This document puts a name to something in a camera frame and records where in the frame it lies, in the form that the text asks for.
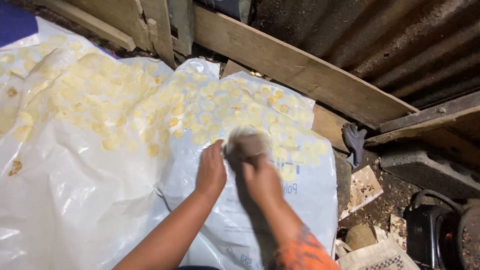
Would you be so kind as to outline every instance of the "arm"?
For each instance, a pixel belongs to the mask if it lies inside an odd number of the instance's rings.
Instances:
[[[114,270],[170,270],[180,264],[227,181],[221,144],[218,140],[202,152],[195,190]]]
[[[262,211],[278,243],[279,265],[294,270],[340,269],[283,199],[280,178],[268,164],[266,155],[258,158],[257,170],[244,163],[243,174],[250,197]]]

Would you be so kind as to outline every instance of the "orange patterned sleeve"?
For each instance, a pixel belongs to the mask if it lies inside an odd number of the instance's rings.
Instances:
[[[324,246],[304,226],[296,239],[277,251],[277,264],[288,270],[340,270]]]

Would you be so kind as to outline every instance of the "rusty metal wall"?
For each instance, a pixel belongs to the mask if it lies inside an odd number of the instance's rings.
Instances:
[[[427,108],[480,88],[480,0],[258,0],[251,26]]]

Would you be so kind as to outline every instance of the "cinder block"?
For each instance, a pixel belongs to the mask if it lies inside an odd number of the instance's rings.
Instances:
[[[382,156],[383,170],[449,198],[480,198],[480,177],[448,159],[423,149],[405,149]]]

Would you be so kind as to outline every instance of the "fabric bag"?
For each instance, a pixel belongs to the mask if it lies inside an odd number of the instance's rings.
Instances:
[[[371,226],[376,243],[357,250],[342,240],[336,240],[337,265],[343,270],[420,270],[392,235],[380,227]]]

